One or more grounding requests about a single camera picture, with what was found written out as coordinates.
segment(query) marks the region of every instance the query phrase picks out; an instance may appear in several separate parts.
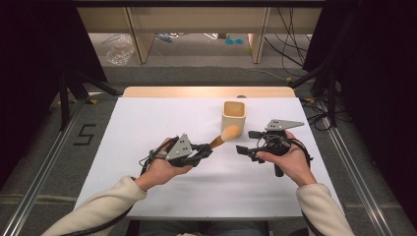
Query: cream sleeve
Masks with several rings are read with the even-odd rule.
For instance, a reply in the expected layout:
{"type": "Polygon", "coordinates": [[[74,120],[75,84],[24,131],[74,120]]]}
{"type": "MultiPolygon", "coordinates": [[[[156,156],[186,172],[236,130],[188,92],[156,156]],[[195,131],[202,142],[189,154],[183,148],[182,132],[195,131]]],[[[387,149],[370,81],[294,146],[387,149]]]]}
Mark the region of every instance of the cream sleeve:
{"type": "MultiPolygon", "coordinates": [[[[108,223],[123,214],[135,202],[144,199],[143,191],[130,176],[123,177],[112,189],[98,193],[54,223],[42,235],[62,235],[108,223]]],[[[112,227],[93,235],[107,235],[112,227]]]]}
{"type": "Polygon", "coordinates": [[[312,184],[296,192],[301,210],[323,235],[354,235],[339,205],[331,197],[328,187],[312,184]]]}

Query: beige cup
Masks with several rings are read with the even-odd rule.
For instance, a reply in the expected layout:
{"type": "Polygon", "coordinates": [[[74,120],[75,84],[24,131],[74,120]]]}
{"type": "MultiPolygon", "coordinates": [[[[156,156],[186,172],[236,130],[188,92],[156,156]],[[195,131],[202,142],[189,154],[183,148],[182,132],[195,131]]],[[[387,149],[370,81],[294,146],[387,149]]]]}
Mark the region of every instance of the beige cup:
{"type": "Polygon", "coordinates": [[[221,132],[228,127],[235,125],[239,127],[239,136],[242,135],[246,120],[246,106],[241,101],[224,101],[223,116],[221,120],[221,132]]]}

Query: white table surface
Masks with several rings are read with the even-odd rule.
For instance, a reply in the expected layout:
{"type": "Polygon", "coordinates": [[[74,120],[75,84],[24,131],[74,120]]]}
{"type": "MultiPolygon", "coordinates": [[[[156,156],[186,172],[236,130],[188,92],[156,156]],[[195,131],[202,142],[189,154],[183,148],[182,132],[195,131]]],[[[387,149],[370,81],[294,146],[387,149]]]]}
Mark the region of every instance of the white table surface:
{"type": "Polygon", "coordinates": [[[137,177],[139,160],[165,138],[186,133],[192,144],[209,144],[220,135],[225,100],[246,103],[247,117],[241,137],[213,150],[211,156],[186,175],[149,190],[128,216],[138,219],[272,219],[301,216],[295,197],[297,186],[287,176],[277,178],[273,164],[252,162],[238,154],[236,145],[256,146],[248,131],[264,131],[271,119],[302,121],[290,131],[307,147],[312,171],[333,185],[298,98],[138,98],[118,99],[110,122],[80,193],[76,207],[89,196],[111,188],[121,177],[137,177]]]}

